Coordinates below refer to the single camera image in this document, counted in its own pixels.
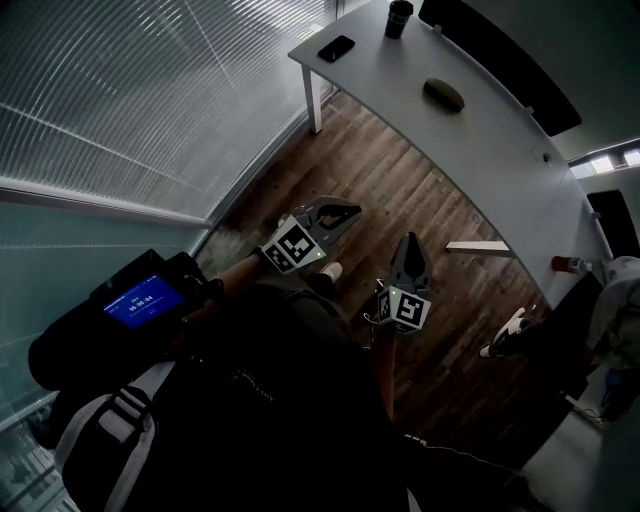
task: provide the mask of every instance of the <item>white strap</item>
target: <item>white strap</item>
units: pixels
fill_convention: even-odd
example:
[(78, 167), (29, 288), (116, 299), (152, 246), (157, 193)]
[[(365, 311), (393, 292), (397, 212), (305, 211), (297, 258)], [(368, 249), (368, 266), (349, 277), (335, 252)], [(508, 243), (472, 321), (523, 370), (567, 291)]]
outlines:
[(144, 394), (147, 395), (149, 400), (153, 400), (153, 397), (156, 396), (158, 389), (160, 389), (160, 386), (162, 386), (175, 364), (175, 361), (168, 361), (166, 363), (153, 365), (134, 380), (131, 386), (144, 391)]
[(156, 426), (150, 416), (147, 416), (144, 422), (144, 432), (140, 434), (138, 444), (129, 455), (118, 481), (113, 486), (107, 504), (104, 507), (104, 512), (119, 512), (122, 510), (129, 499), (133, 486), (138, 480), (144, 463), (147, 461), (153, 438), (156, 435)]
[(82, 429), (86, 425), (87, 421), (95, 414), (95, 412), (100, 408), (100, 406), (107, 401), (109, 395), (103, 395), (99, 398), (96, 398), (94, 401), (85, 405), (82, 409), (80, 409), (77, 413), (73, 415), (71, 421), (67, 425), (67, 428), (64, 430), (60, 441), (58, 442), (58, 446), (56, 447), (55, 453), (55, 461), (56, 461), (56, 469), (62, 473), (64, 465), (67, 463), (67, 459), (69, 455), (71, 455), (71, 451), (73, 447), (76, 445), (76, 441), (78, 440), (78, 436)]

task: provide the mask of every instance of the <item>camera screen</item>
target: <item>camera screen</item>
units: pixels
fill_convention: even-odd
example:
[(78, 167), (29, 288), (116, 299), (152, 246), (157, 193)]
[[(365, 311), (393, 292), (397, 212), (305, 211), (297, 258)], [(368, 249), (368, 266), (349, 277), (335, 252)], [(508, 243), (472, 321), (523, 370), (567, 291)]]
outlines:
[(183, 302), (182, 295), (154, 274), (103, 309), (126, 326), (135, 328)]

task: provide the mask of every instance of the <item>glass wall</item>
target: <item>glass wall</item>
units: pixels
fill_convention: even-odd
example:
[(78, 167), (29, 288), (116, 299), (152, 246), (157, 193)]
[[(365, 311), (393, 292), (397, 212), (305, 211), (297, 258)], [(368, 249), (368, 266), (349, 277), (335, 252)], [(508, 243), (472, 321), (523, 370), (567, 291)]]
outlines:
[(199, 218), (304, 106), (287, 52), (336, 15), (335, 0), (4, 4), (0, 184)]
[(0, 203), (0, 422), (45, 393), (27, 351), (52, 321), (147, 249), (170, 257), (201, 231)]

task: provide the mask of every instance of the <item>dark oval object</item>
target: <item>dark oval object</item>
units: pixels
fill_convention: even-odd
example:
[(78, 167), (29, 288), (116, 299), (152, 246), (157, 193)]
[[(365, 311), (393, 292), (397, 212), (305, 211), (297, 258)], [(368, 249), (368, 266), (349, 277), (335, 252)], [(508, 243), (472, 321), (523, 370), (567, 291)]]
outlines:
[(437, 78), (428, 78), (422, 88), (424, 93), (451, 112), (460, 112), (464, 108), (464, 99), (447, 82)]

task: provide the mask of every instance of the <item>window blind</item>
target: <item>window blind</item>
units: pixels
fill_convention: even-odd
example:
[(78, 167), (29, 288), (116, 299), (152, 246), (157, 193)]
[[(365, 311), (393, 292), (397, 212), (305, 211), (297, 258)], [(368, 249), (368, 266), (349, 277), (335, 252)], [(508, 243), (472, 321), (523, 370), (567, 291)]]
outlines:
[(335, 12), (335, 0), (6, 2), (0, 185), (206, 217), (304, 105), (286, 54)]

